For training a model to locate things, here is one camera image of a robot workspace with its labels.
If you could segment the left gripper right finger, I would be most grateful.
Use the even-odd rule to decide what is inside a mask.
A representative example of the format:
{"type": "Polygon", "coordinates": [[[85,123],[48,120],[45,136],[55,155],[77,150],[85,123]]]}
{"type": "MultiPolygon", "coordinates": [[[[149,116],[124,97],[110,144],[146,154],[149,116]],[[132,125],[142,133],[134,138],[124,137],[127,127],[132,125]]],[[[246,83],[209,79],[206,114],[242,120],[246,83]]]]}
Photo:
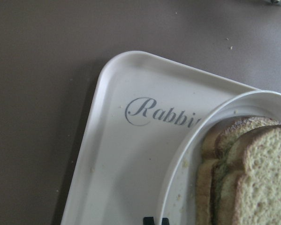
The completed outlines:
{"type": "Polygon", "coordinates": [[[162,221],[161,221],[161,225],[170,225],[169,219],[166,218],[166,217],[164,217],[164,218],[162,219],[162,221]]]}

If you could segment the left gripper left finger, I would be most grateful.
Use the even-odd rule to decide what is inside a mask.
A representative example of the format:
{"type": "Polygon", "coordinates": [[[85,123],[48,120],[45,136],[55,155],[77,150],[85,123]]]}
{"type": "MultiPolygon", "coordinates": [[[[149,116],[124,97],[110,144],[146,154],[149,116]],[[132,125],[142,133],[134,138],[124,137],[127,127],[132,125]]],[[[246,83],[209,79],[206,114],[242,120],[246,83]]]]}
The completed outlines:
{"type": "Polygon", "coordinates": [[[143,225],[154,225],[154,217],[144,217],[143,225]]]}

